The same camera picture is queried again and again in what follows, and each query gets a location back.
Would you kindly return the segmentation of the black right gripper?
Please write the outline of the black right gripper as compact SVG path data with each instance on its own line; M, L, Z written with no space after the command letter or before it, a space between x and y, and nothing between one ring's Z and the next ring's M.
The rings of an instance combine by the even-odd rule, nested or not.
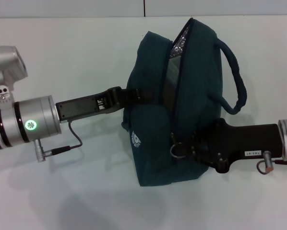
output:
M239 160L262 159L263 152L271 158L282 156L282 140L276 124L231 126L223 118L215 120L189 139L178 139L172 133L173 158L201 158L218 173L227 173Z

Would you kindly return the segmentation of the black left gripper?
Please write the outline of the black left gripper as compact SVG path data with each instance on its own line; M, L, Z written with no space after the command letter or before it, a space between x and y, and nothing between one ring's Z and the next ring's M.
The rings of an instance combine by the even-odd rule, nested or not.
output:
M152 90L113 87L104 92L56 103L60 122L71 122L90 116L109 114L123 105L149 103L155 99Z

